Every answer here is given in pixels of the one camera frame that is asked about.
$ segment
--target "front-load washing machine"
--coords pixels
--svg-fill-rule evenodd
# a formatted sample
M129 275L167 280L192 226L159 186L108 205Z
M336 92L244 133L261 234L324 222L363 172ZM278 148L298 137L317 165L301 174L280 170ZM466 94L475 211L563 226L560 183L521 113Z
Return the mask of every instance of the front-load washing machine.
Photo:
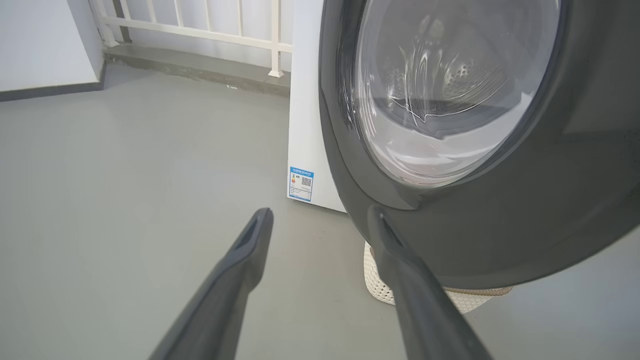
M452 288L593 255L640 222L639 10L296 3L288 196L344 205L365 239L367 210L383 208Z

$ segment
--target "baseboard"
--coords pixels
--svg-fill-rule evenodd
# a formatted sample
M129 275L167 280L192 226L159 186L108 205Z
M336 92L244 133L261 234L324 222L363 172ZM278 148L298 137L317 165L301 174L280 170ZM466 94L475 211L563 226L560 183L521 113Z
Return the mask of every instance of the baseboard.
M0 102L32 99L34 97L74 94L77 92L98 91L104 88L104 76L107 71L106 61L102 63L100 81L97 83L69 84L60 86L45 86L22 90L9 90L0 92Z

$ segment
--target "white wall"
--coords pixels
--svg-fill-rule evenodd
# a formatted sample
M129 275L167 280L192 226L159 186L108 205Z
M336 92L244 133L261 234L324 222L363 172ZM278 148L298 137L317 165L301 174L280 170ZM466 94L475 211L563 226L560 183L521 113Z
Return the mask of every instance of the white wall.
M0 91L98 81L67 0L0 1Z
M103 1L107 13L115 16L112 1ZM236 0L182 0L182 17L186 27L207 29L204 1L209 4L213 31L238 34ZM132 19L150 21L146 0L127 0L127 4ZM153 0L153 4L158 22L177 25L173 0ZM281 0L280 42L285 44L292 43L293 5L294 0ZM271 40L271 1L243 0L243 23L244 36ZM119 27L111 28L116 40L121 41ZM129 34L136 45L186 51L271 68L271 52L266 49L134 28L129 28ZM291 55L283 53L281 59L282 69L290 71Z
M98 32L93 12L88 0L67 0L76 28L84 45L84 51L93 68L96 78L100 79L104 57L102 55L102 39Z

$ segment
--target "sticker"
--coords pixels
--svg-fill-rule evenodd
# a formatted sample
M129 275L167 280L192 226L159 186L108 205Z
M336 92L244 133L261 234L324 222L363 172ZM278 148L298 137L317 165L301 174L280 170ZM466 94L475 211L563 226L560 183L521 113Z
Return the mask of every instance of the sticker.
M291 167L289 173L289 196L311 201L311 187L314 185L314 173Z

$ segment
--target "concrete ledge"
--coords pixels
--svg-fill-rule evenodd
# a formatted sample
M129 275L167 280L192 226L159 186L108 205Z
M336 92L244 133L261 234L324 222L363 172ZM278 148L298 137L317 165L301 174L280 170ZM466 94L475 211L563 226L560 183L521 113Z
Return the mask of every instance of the concrete ledge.
M268 75L269 68L237 61L132 44L106 49L104 58L111 63L213 81L261 94L289 97L291 93L290 73L285 72L283 77L274 78Z

